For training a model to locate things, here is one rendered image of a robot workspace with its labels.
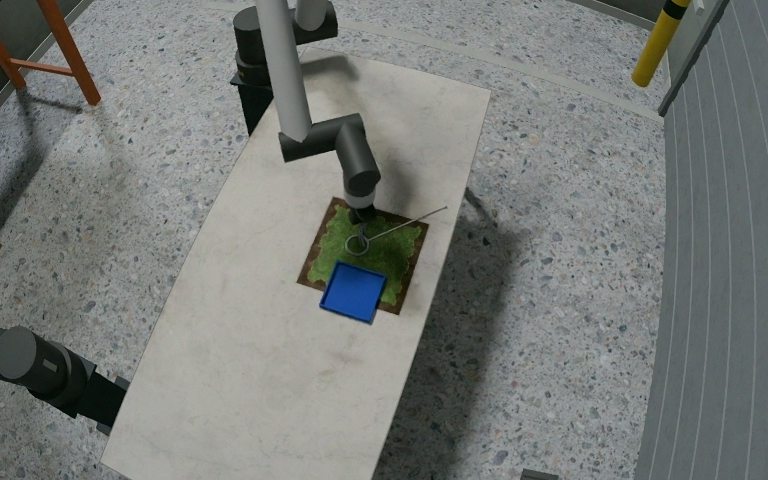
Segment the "green grass mat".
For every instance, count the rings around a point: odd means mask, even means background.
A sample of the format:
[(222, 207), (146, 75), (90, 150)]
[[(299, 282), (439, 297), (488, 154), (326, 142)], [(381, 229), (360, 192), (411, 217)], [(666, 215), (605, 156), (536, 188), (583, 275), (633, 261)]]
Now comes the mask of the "green grass mat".
[[(429, 224), (413, 221), (369, 241), (360, 256), (348, 253), (346, 240), (358, 233), (352, 225), (349, 205), (333, 197), (319, 227), (296, 283), (325, 290), (336, 260), (386, 275), (376, 309), (399, 315)], [(412, 219), (376, 209), (377, 219), (367, 223), (367, 239), (403, 225)]]

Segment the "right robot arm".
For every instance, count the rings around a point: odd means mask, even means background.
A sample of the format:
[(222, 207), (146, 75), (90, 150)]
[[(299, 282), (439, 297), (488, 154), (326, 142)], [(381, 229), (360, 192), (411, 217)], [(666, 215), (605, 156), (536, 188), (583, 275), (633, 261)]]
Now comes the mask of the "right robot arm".
[(14, 326), (0, 328), (0, 380), (24, 386), (35, 398), (64, 408), (81, 397), (86, 371), (81, 359), (60, 343)]

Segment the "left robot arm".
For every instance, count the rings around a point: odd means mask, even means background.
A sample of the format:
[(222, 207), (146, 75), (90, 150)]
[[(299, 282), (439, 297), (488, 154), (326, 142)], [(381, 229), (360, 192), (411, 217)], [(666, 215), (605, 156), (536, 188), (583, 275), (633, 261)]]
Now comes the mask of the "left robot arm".
[(297, 51), (298, 45), (338, 36), (333, 3), (296, 1), (296, 8), (289, 9), (287, 0), (255, 0), (256, 6), (236, 14), (239, 78), (250, 86), (272, 84), (285, 164), (336, 150), (345, 191), (353, 197), (369, 196), (381, 173), (362, 117), (355, 113), (312, 124)]

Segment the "blue tray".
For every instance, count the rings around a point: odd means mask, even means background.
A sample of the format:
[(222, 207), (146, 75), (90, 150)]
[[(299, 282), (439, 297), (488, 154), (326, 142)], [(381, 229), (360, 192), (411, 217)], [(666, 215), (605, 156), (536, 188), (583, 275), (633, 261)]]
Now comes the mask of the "blue tray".
[(336, 260), (319, 307), (370, 323), (385, 278), (384, 274)]

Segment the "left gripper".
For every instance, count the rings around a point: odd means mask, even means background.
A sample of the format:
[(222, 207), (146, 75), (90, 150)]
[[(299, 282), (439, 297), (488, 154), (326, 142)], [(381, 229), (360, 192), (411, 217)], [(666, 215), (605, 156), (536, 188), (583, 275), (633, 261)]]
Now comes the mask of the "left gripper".
[(376, 188), (372, 194), (362, 198), (353, 197), (344, 189), (344, 198), (349, 205), (349, 219), (352, 225), (359, 224), (361, 234), (366, 234), (367, 223), (377, 219), (376, 208), (373, 204), (376, 198)]

